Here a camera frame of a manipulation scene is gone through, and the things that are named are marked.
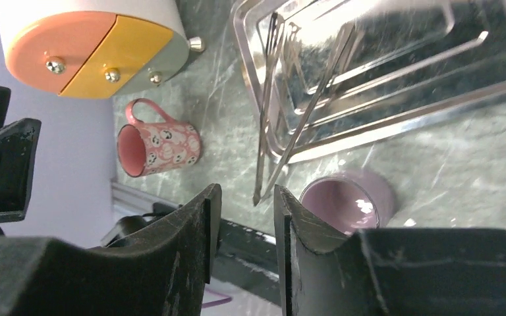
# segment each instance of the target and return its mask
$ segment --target stainless steel tray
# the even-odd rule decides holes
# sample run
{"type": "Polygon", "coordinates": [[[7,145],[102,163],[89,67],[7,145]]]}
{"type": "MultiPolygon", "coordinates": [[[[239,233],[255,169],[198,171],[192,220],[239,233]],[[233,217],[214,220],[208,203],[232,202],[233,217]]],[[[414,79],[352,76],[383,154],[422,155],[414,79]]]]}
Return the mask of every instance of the stainless steel tray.
{"type": "Polygon", "coordinates": [[[290,163],[452,118],[506,96],[506,0],[244,0],[231,21],[258,113],[264,40],[277,11],[294,30],[275,71],[267,134],[278,160],[346,22],[347,68],[327,87],[290,163]]]}

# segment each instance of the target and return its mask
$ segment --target scratch on surface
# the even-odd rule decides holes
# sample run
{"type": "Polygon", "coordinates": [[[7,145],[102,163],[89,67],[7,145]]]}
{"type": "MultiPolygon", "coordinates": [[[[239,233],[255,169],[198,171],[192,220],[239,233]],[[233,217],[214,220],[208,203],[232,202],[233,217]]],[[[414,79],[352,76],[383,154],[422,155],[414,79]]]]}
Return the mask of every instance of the scratch on surface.
{"type": "Polygon", "coordinates": [[[389,254],[389,258],[383,258],[379,253],[370,250],[372,261],[376,267],[394,267],[394,268],[421,268],[421,267],[435,267],[439,265],[450,265],[458,263],[468,266],[481,266],[481,267],[506,267],[504,261],[481,261],[469,260],[455,257],[445,257],[436,260],[421,260],[421,261],[408,261],[404,255],[404,249],[400,249],[394,253],[389,254]]]}
{"type": "Polygon", "coordinates": [[[171,316],[177,316],[177,315],[179,315],[179,293],[175,294],[173,307],[171,309],[171,316]]]}
{"type": "Polygon", "coordinates": [[[471,116],[466,121],[466,126],[464,128],[465,132],[468,131],[468,129],[470,128],[470,125],[472,125],[472,121],[474,121],[475,116],[476,116],[476,112],[472,112],[471,116]]]}
{"type": "Polygon", "coordinates": [[[443,197],[445,194],[447,194],[448,192],[449,192],[449,191],[443,191],[442,193],[440,193],[440,194],[438,194],[437,196],[433,197],[433,198],[432,198],[432,199],[430,199],[429,201],[424,202],[423,204],[420,204],[420,205],[418,205],[418,206],[414,206],[414,208],[415,208],[415,209],[419,209],[419,208],[421,208],[421,207],[424,207],[424,206],[426,206],[426,205],[429,205],[429,204],[433,203],[435,200],[442,198],[442,197],[443,197]]]}
{"type": "Polygon", "coordinates": [[[224,100],[224,90],[226,86],[222,86],[222,90],[220,90],[220,100],[218,101],[218,106],[216,108],[216,117],[220,117],[220,106],[222,106],[222,101],[224,100]]]}
{"type": "Polygon", "coordinates": [[[226,84],[226,82],[228,82],[228,80],[230,80],[230,78],[232,78],[232,74],[234,74],[234,66],[235,66],[236,63],[237,63],[237,59],[234,60],[228,66],[228,68],[226,68],[226,70],[224,70],[224,72],[222,73],[222,75],[220,75],[220,78],[222,78],[222,80],[220,80],[220,78],[218,78],[218,77],[215,78],[214,88],[212,89],[212,91],[210,92],[210,94],[208,95],[208,97],[212,97],[212,95],[216,92],[216,90],[218,90],[218,88],[224,87],[224,85],[226,84]]]}
{"type": "Polygon", "coordinates": [[[200,9],[200,5],[202,4],[202,0],[199,0],[197,2],[197,4],[195,5],[195,13],[198,13],[199,12],[199,9],[200,9]]]}
{"type": "Polygon", "coordinates": [[[171,293],[171,289],[173,288],[173,281],[175,279],[175,272],[177,271],[177,267],[179,267],[179,251],[175,253],[175,259],[173,260],[173,265],[171,267],[171,276],[169,277],[169,288],[166,294],[166,299],[171,293]]]}
{"type": "Polygon", "coordinates": [[[253,263],[249,263],[241,258],[236,257],[235,259],[236,259],[236,261],[241,263],[244,267],[251,269],[251,271],[262,273],[265,275],[265,277],[268,277],[271,281],[278,282],[279,277],[276,273],[265,270],[257,265],[254,265],[253,263]]]}
{"type": "Polygon", "coordinates": [[[273,206],[272,203],[267,203],[267,206],[265,207],[265,209],[263,211],[261,211],[260,213],[266,214],[272,206],[273,206]]]}
{"type": "Polygon", "coordinates": [[[439,181],[439,178],[441,176],[441,172],[443,171],[443,168],[445,167],[445,164],[447,164],[447,160],[449,160],[449,156],[451,156],[451,153],[453,152],[453,142],[449,144],[449,148],[447,148],[447,154],[445,155],[445,158],[443,159],[443,163],[441,164],[441,167],[436,173],[436,177],[432,181],[432,189],[436,186],[437,182],[439,181]]]}
{"type": "Polygon", "coordinates": [[[366,160],[364,160],[364,163],[362,164],[362,168],[365,168],[365,166],[370,162],[370,158],[372,156],[372,153],[374,151],[375,144],[372,144],[372,147],[370,148],[370,151],[368,152],[368,155],[366,156],[366,160]]]}
{"type": "Polygon", "coordinates": [[[181,225],[175,225],[174,223],[172,223],[171,219],[169,217],[164,217],[163,221],[165,221],[166,223],[170,224],[174,228],[180,228],[181,227],[181,225]]]}
{"type": "Polygon", "coordinates": [[[162,309],[162,316],[169,316],[171,312],[171,306],[169,302],[164,302],[164,308],[162,309]]]}
{"type": "Polygon", "coordinates": [[[253,165],[253,164],[248,165],[246,168],[244,168],[243,170],[241,170],[241,172],[239,172],[239,174],[237,176],[235,176],[234,179],[242,177],[244,174],[246,174],[253,167],[257,167],[257,166],[253,165]]]}
{"type": "Polygon", "coordinates": [[[304,223],[312,224],[312,225],[315,225],[315,226],[321,226],[319,219],[313,219],[313,220],[311,220],[308,217],[301,217],[301,218],[299,218],[299,220],[302,221],[302,222],[304,222],[304,223]]]}
{"type": "Polygon", "coordinates": [[[218,74],[220,73],[220,64],[222,63],[222,56],[224,55],[224,43],[226,42],[226,31],[228,29],[228,25],[224,26],[224,31],[222,31],[222,44],[220,45],[220,50],[218,51],[218,62],[216,62],[216,75],[214,76],[214,86],[212,91],[209,93],[208,98],[206,99],[206,105],[204,107],[204,116],[202,117],[202,124],[200,128],[204,127],[204,123],[206,122],[206,117],[208,115],[208,106],[210,104],[210,98],[214,94],[215,87],[218,84],[218,74]]]}
{"type": "Polygon", "coordinates": [[[439,181],[439,177],[441,176],[441,172],[443,171],[443,168],[445,164],[447,163],[447,158],[445,158],[444,162],[441,164],[441,167],[436,173],[436,177],[434,178],[434,181],[432,181],[432,189],[436,186],[437,182],[439,181]]]}
{"type": "Polygon", "coordinates": [[[346,285],[345,285],[346,282],[344,281],[344,273],[342,272],[342,267],[340,265],[339,256],[337,255],[336,251],[333,252],[333,254],[335,255],[335,259],[337,261],[337,268],[339,270],[339,276],[341,278],[341,286],[342,286],[342,288],[345,288],[346,287],[346,285]]]}
{"type": "Polygon", "coordinates": [[[334,235],[329,235],[329,234],[321,234],[321,236],[325,236],[327,238],[332,238],[332,239],[336,239],[336,240],[344,240],[344,238],[342,238],[340,236],[334,236],[334,235]]]}

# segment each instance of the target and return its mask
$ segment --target wall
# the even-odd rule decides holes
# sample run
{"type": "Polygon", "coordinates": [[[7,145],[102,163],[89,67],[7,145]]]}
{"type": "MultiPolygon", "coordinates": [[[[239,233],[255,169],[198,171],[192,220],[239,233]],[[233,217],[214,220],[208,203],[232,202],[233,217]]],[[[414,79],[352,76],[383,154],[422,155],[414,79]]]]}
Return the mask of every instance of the wall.
{"type": "Polygon", "coordinates": [[[98,245],[113,226],[111,101],[59,98],[17,82],[5,68],[1,40],[0,86],[13,91],[7,124],[24,117],[42,121],[30,207],[24,221],[2,225],[5,233],[98,245]]]}

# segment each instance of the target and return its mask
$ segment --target panda print mug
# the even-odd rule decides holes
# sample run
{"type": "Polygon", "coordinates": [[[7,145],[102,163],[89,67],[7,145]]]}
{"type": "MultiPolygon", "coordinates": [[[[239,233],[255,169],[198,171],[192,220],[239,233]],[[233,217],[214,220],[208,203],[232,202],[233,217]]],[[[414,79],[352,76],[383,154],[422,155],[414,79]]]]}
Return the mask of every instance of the panda print mug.
{"type": "Polygon", "coordinates": [[[147,176],[194,165],[201,153],[199,133],[185,122],[179,122],[150,99],[135,99],[125,109],[129,124],[117,136],[117,155],[123,170],[132,177],[147,176]],[[137,119],[133,107],[145,103],[165,122],[152,123],[137,119]]]}

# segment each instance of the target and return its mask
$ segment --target kitchen counter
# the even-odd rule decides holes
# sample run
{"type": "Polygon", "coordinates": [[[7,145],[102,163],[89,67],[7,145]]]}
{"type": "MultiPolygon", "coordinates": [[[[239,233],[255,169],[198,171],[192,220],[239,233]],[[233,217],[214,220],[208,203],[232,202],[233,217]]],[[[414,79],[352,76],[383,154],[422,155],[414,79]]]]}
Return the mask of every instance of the kitchen counter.
{"type": "MultiPolygon", "coordinates": [[[[188,37],[201,36],[202,54],[174,78],[142,93],[114,98],[115,126],[127,123],[125,105],[137,97],[159,103],[200,132],[204,152],[193,167],[131,178],[127,186],[184,203],[216,182],[223,189],[225,219],[273,234],[272,199],[252,204],[258,120],[242,78],[242,62],[229,26],[233,1],[179,1],[188,37]]],[[[160,118],[145,105],[144,121],[160,118]]],[[[400,211],[389,226],[506,228],[506,103],[443,124],[315,161],[293,164],[279,179],[299,197],[311,181],[345,168],[371,168],[397,192],[400,211]]]]}

